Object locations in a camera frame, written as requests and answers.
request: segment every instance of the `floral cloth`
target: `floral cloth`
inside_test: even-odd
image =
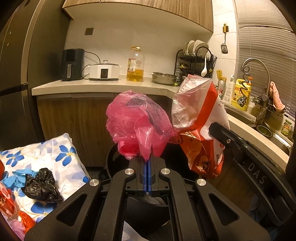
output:
[[[6,177],[12,176],[12,172],[18,169],[37,172],[47,167],[52,171],[55,185],[64,199],[90,179],[67,133],[46,142],[1,151],[0,159],[5,166]],[[17,209],[27,213],[36,222],[40,222],[57,206],[28,198],[18,187],[14,187],[12,196]]]

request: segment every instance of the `power cord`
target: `power cord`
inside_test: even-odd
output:
[[[101,63],[101,59],[99,58],[99,56],[98,55],[96,55],[95,53],[92,53],[93,55],[95,55],[95,56],[97,56],[98,57],[98,59],[99,59],[99,61],[100,61],[100,63]]]
[[[88,52],[88,51],[85,51],[85,52],[86,52],[86,53],[91,53],[91,54],[97,56],[98,59],[99,59],[99,61],[100,61],[100,63],[101,63],[101,59],[100,59],[100,57],[99,57],[98,55],[96,55],[95,53],[92,53],[92,52]],[[84,70],[87,66],[91,66],[91,65],[95,65],[95,64],[88,64],[88,65],[84,66],[83,69],[82,69],[81,75],[82,75],[82,73],[83,73],[83,70]],[[83,78],[84,80],[89,80],[89,78],[88,78],[88,79],[85,78],[85,77],[88,76],[88,75],[89,75],[89,73],[86,74],[85,76],[83,76],[82,78]]]

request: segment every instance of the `wooden upper cabinet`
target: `wooden upper cabinet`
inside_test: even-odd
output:
[[[180,16],[190,19],[213,32],[212,0],[182,0]]]
[[[180,12],[181,0],[101,0],[103,2],[123,2],[144,5],[148,7],[159,8],[178,14]]]
[[[66,0],[63,8],[95,2],[130,3],[158,8],[187,18],[213,32],[212,0]]]
[[[181,0],[141,0],[140,4],[179,15]]]

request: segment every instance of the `dish rack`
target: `dish rack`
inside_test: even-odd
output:
[[[199,49],[205,48],[208,50],[210,55],[200,55]],[[176,55],[175,71],[174,75],[182,80],[182,76],[191,75],[201,75],[202,70],[205,67],[205,58],[207,62],[207,74],[205,78],[210,78],[217,60],[217,57],[212,55],[211,51],[204,46],[197,49],[196,52],[184,53],[183,50],[179,50]]]
[[[251,101],[251,102],[254,102],[253,100],[254,100],[255,98],[257,99],[258,97],[256,97],[256,96],[250,96],[250,101]],[[282,116],[282,115],[287,111],[286,107],[285,107],[282,111],[277,110],[277,109],[274,107],[274,105],[273,105],[273,100],[272,100],[271,98],[269,98],[269,100],[268,100],[267,110],[269,110],[270,112],[272,112],[272,113],[274,113],[274,114],[276,114],[276,115],[278,115],[278,116]]]

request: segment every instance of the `white plate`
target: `white plate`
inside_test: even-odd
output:
[[[189,42],[185,43],[184,46],[183,46],[183,53],[186,53],[186,49],[187,49],[187,46],[188,46]]]
[[[187,48],[186,48],[186,53],[189,53],[189,52],[188,52],[189,46],[190,46],[191,44],[193,44],[194,42],[195,42],[194,40],[190,40],[190,41],[189,41],[189,43],[188,43],[188,45],[187,45]]]
[[[201,46],[209,48],[209,45],[207,43],[200,41],[200,40],[196,40],[194,43],[194,46],[193,46],[193,52],[196,52],[198,50],[198,48]],[[199,52],[198,54],[204,56],[207,54],[207,51],[208,50],[205,48],[200,48],[198,51]]]
[[[193,52],[193,47],[194,47],[194,43],[195,42],[192,42],[191,44],[188,44],[188,53],[192,53]]]

